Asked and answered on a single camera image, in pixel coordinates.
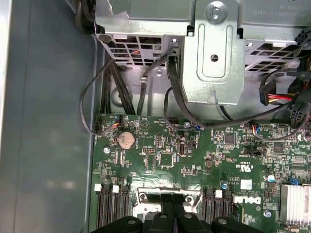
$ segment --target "mounting screw hole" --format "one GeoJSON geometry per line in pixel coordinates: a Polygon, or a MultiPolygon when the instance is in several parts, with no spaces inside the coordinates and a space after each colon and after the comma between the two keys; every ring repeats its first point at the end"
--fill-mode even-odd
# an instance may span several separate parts
{"type": "Polygon", "coordinates": [[[210,60],[212,62],[217,62],[218,61],[218,56],[216,54],[211,55],[210,60]]]}

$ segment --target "black ram slot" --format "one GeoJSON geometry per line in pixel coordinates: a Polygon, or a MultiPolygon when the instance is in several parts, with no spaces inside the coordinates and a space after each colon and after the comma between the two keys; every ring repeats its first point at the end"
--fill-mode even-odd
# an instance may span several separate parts
{"type": "Polygon", "coordinates": [[[203,216],[208,224],[214,219],[215,198],[212,190],[207,190],[203,197],[203,216]]]}
{"type": "Polygon", "coordinates": [[[214,218],[223,217],[223,198],[215,198],[215,215],[214,218]]]}
{"type": "Polygon", "coordinates": [[[108,185],[109,189],[104,190],[104,204],[103,204],[103,226],[111,223],[112,218],[112,205],[113,205],[113,197],[112,197],[112,188],[108,185]]]}
{"type": "Polygon", "coordinates": [[[121,187],[121,211],[120,218],[128,216],[128,205],[130,200],[130,186],[122,186],[121,187]]]}
{"type": "Polygon", "coordinates": [[[232,214],[232,195],[230,191],[225,192],[224,198],[224,217],[231,217],[232,214]]]}
{"type": "Polygon", "coordinates": [[[120,205],[121,205],[121,198],[119,193],[114,193],[114,212],[113,212],[113,218],[112,221],[116,221],[120,218],[120,205]]]}
{"type": "Polygon", "coordinates": [[[97,205],[97,229],[103,226],[103,201],[104,195],[102,192],[97,193],[98,205],[97,205]]]}

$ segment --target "silver screw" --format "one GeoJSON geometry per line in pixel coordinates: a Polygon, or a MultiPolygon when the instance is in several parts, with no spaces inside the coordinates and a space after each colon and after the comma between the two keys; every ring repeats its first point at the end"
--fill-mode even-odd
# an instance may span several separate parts
{"type": "Polygon", "coordinates": [[[219,17],[220,17],[220,9],[217,8],[217,7],[212,8],[211,12],[210,12],[210,16],[213,19],[219,19],[219,17]]]}
{"type": "Polygon", "coordinates": [[[192,215],[191,214],[185,214],[184,217],[185,218],[192,218],[192,215]]]}
{"type": "Polygon", "coordinates": [[[127,223],[128,223],[128,224],[135,224],[136,221],[135,221],[135,220],[129,220],[127,223]]]}
{"type": "Polygon", "coordinates": [[[263,215],[264,215],[265,217],[271,217],[271,216],[272,216],[271,212],[268,211],[268,210],[266,210],[265,212],[263,212],[263,215]]]}
{"type": "Polygon", "coordinates": [[[218,222],[219,222],[220,224],[222,224],[222,225],[225,225],[225,224],[228,223],[228,222],[227,222],[226,220],[224,220],[224,219],[219,219],[218,222]]]}
{"type": "Polygon", "coordinates": [[[162,73],[163,73],[163,71],[162,71],[161,69],[158,69],[158,70],[156,71],[156,75],[157,75],[158,77],[160,77],[160,76],[162,75],[162,73]]]}
{"type": "Polygon", "coordinates": [[[190,126],[191,126],[191,125],[190,125],[189,122],[186,121],[186,122],[184,123],[184,128],[189,128],[190,126]]]}
{"type": "Polygon", "coordinates": [[[104,153],[109,154],[110,153],[110,148],[109,147],[104,147],[104,153]]]}

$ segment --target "screw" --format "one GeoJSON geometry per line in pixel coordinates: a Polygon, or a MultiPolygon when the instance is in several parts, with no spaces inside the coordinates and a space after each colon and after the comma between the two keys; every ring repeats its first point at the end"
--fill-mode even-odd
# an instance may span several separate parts
{"type": "Polygon", "coordinates": [[[104,153],[109,154],[110,153],[110,148],[109,147],[104,147],[104,153]]]}
{"type": "Polygon", "coordinates": [[[219,222],[220,224],[222,224],[222,225],[225,225],[225,224],[228,223],[228,222],[227,222],[226,220],[224,220],[224,219],[219,219],[218,222],[219,222]]]}
{"type": "Polygon", "coordinates": [[[191,125],[190,125],[189,122],[186,121],[186,122],[184,123],[184,128],[189,128],[190,126],[191,126],[191,125]]]}
{"type": "Polygon", "coordinates": [[[127,67],[126,66],[118,66],[119,71],[127,71],[127,67]]]}
{"type": "Polygon", "coordinates": [[[161,69],[158,69],[158,70],[156,71],[156,75],[157,75],[158,77],[160,77],[160,76],[162,75],[162,73],[163,73],[163,71],[162,71],[161,69]]]}
{"type": "Polygon", "coordinates": [[[128,224],[135,224],[136,221],[135,221],[135,220],[129,220],[127,223],[128,223],[128,224]]]}
{"type": "Polygon", "coordinates": [[[184,217],[185,218],[192,218],[192,215],[191,214],[185,214],[184,217]]]}
{"type": "Polygon", "coordinates": [[[218,20],[220,17],[220,9],[217,7],[212,8],[210,10],[210,16],[212,17],[212,19],[218,20]]]}
{"type": "Polygon", "coordinates": [[[108,44],[112,41],[111,37],[105,34],[102,34],[98,37],[99,40],[101,40],[103,43],[108,44]]]}
{"type": "Polygon", "coordinates": [[[265,217],[271,217],[272,216],[272,214],[271,214],[271,212],[270,211],[265,211],[265,212],[263,212],[263,215],[265,216],[265,217]]]}

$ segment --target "metal bracket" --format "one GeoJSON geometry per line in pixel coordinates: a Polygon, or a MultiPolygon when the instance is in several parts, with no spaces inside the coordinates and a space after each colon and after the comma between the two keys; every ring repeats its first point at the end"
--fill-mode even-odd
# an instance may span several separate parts
{"type": "Polygon", "coordinates": [[[245,40],[237,38],[238,6],[231,0],[196,2],[194,36],[185,37],[181,60],[188,102],[237,104],[245,64],[245,40]]]}

